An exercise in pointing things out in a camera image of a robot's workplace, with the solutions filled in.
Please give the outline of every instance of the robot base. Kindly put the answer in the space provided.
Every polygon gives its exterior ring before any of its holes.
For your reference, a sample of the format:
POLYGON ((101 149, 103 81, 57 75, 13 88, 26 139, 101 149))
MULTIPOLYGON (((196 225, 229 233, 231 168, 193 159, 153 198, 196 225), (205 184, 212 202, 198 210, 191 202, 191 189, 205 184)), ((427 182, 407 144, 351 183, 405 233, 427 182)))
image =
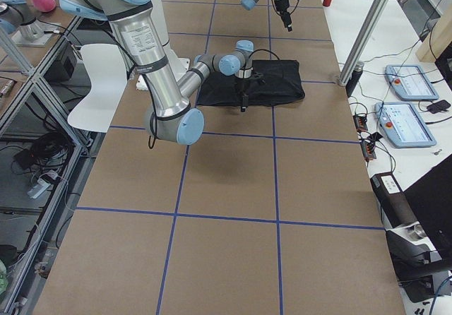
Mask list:
MULTIPOLYGON (((50 24, 41 23, 41 25, 42 25, 42 29, 44 29, 44 31, 54 31, 54 30, 58 29, 54 25, 50 25, 50 24)), ((37 40, 30 41, 30 40, 25 39, 22 36, 22 34, 20 33, 20 31, 18 30, 14 33, 14 35, 11 37, 11 39, 18 47, 43 48, 48 43, 48 41, 52 38, 53 35, 54 34, 44 34, 42 37, 38 38, 37 40)))

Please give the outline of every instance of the black cloth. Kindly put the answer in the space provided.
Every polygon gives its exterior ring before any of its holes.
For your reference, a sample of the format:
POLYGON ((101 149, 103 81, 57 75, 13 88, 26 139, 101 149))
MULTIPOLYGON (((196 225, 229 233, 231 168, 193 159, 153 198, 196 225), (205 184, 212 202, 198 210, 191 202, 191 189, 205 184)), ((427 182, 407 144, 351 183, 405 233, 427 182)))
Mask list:
MULTIPOLYGON (((304 98, 298 61, 254 60, 253 69, 263 74, 263 81, 251 81, 248 90, 249 105, 283 105, 304 98)), ((238 107, 242 97, 234 87, 235 76, 211 74, 198 95, 198 105, 238 107)))

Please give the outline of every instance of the floor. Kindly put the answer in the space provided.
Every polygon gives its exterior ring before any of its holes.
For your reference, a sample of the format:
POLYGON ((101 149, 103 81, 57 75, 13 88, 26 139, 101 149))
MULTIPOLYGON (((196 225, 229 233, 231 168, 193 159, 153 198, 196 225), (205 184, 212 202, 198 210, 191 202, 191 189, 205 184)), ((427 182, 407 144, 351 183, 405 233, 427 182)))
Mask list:
POLYGON ((408 17, 408 20, 410 20, 417 34, 420 35, 420 33, 424 30, 429 16, 432 14, 432 8, 425 8, 421 6, 418 0, 408 0, 403 5, 403 11, 408 17))

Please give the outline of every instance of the electronic device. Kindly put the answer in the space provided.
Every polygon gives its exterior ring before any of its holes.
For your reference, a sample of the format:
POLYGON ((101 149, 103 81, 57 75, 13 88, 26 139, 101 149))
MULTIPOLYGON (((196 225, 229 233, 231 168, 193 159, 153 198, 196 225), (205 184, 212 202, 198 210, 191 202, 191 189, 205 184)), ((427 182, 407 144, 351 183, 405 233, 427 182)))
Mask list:
POLYGON ((417 222, 392 172, 375 174, 370 179, 370 183, 392 227, 417 222))
POLYGON ((388 65, 386 80, 401 100, 438 100, 439 96, 424 70, 417 65, 388 65))
POLYGON ((409 102, 375 104, 377 123, 396 148, 426 148, 436 145, 427 125, 409 102))

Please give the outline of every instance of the table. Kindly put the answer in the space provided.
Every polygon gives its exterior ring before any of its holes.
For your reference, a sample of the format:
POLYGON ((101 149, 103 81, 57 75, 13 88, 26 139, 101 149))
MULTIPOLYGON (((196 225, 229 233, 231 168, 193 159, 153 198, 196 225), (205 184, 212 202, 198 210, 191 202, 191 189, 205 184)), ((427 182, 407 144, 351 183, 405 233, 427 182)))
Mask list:
MULTIPOLYGON (((68 30, 74 29, 80 22, 79 18, 74 19, 73 16, 64 13, 59 7, 51 13, 41 15, 39 19, 46 22, 58 22, 68 30)), ((25 101, 31 95, 35 95, 36 98, 46 107, 46 109, 48 109, 49 114, 54 117, 59 125, 61 125, 74 143, 73 154, 64 172, 65 179, 69 179, 76 163, 78 162, 79 155, 86 149, 88 135, 82 131, 74 130, 67 124, 67 108, 61 102, 57 94, 52 90, 52 87, 43 78, 43 75, 65 45, 66 40, 63 37, 53 36, 45 47, 17 48, 28 60, 27 63, 29 62, 30 69, 27 69, 28 71, 26 71, 26 73, 22 73, 24 69, 19 67, 13 58, 7 55, 5 50, 0 47, 0 76, 13 78, 18 81, 9 96, 5 99, 4 105, 0 108, 0 136, 2 136, 2 142, 10 141, 11 138, 15 138, 17 136, 10 132, 8 128, 13 119, 18 115, 25 101)), ((1 86, 6 84, 6 82, 6 79, 0 78, 1 86)), ((35 254, 40 247, 40 241, 44 237, 45 232, 50 225, 60 198, 64 195, 65 183, 62 182, 58 185, 51 198, 45 198, 45 200, 49 199, 49 204, 47 208, 42 211, 42 206, 45 203, 37 200, 29 202, 29 199, 26 196, 26 190, 20 191, 21 194, 17 193, 17 198, 15 198, 14 201, 8 199, 6 190, 15 191, 14 189, 16 187, 16 182, 11 182, 9 180, 17 180, 17 177, 11 178, 10 172, 5 173, 2 171, 0 172, 0 178, 2 180, 1 190, 3 197, 0 201, 0 210, 4 218, 6 218, 5 215, 20 215, 22 213, 25 213, 26 215, 33 215, 34 217, 37 217, 38 215, 42 216, 42 218, 38 221, 40 232, 37 232, 38 235, 35 235, 35 237, 32 238, 32 241, 35 244, 30 246, 30 249, 27 251, 26 255, 24 255, 23 259, 20 261, 20 264, 18 264, 14 272, 9 275, 8 289, 0 298, 0 313, 7 314, 12 311, 13 303, 15 302, 23 281, 34 262, 35 254)), ((3 234, 7 233, 5 232, 4 227, 8 229, 5 224, 8 223, 1 223, 0 232, 3 234)))
MULTIPOLYGON (((364 18, 371 6, 372 0, 333 0, 329 8, 325 8, 325 15, 330 28, 331 37, 334 42, 335 52, 338 56, 338 62, 343 64, 347 59, 352 45, 358 35, 359 29, 364 22, 364 18)), ((433 63, 422 63, 416 57, 416 50, 421 45, 417 42, 419 37, 412 28, 409 20, 403 13, 402 8, 396 0, 390 0, 380 18, 371 38, 366 45, 361 60, 370 60, 380 55, 391 55, 388 57, 374 59, 366 62, 364 70, 374 73, 384 73, 387 64, 420 64, 425 72, 429 72, 427 77, 431 81, 437 81, 442 78, 436 66, 433 63)), ((434 84, 440 99, 452 102, 452 92, 443 81, 434 84)), ((397 102, 398 97, 392 90, 388 90, 386 79, 382 75, 375 75, 364 72, 360 79, 360 86, 357 86, 350 98, 350 103, 361 102, 367 106, 370 112, 375 111, 373 106, 379 100, 385 102, 397 102)), ((352 105, 352 111, 355 111, 356 105, 352 105)), ((437 121, 447 116, 444 114, 422 114, 425 121, 437 121)), ((369 116, 368 122, 371 133, 376 131, 376 117, 369 116)), ((381 142, 388 148, 389 153, 396 160, 396 169, 394 176, 403 190, 415 183, 420 177, 426 174, 433 166, 439 164, 452 153, 449 132, 450 122, 432 124, 428 126, 437 140, 437 145, 432 148, 410 148, 396 149, 388 141, 382 139, 381 142)), ((376 173, 390 171, 390 160, 387 154, 380 149, 376 149, 376 160, 369 162, 368 174, 372 177, 376 173)), ((434 247, 428 241, 431 250, 434 247)), ((411 314, 417 308, 424 306, 413 304, 406 297, 404 303, 407 314, 411 314)), ((452 309, 452 297, 443 297, 435 305, 435 314, 450 314, 452 309)))
POLYGON ((300 62, 306 98, 199 107, 199 142, 149 150, 131 83, 34 314, 403 314, 320 0, 291 33, 268 0, 163 6, 180 57, 250 39, 300 62))

